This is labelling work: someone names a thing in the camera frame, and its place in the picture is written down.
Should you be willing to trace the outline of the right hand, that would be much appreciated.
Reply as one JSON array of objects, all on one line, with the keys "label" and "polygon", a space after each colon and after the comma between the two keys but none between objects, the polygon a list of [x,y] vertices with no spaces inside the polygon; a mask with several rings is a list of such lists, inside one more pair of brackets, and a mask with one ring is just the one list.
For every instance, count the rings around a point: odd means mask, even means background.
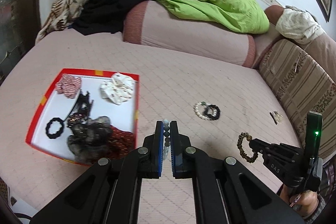
[{"label": "right hand", "polygon": [[[296,199],[296,196],[290,197],[289,194],[290,188],[288,188],[286,185],[283,185],[280,198],[288,205],[290,205]],[[299,206],[297,213],[303,218],[311,216],[318,207],[318,204],[318,194],[310,190],[301,193],[300,198],[295,203],[295,205]]]}]

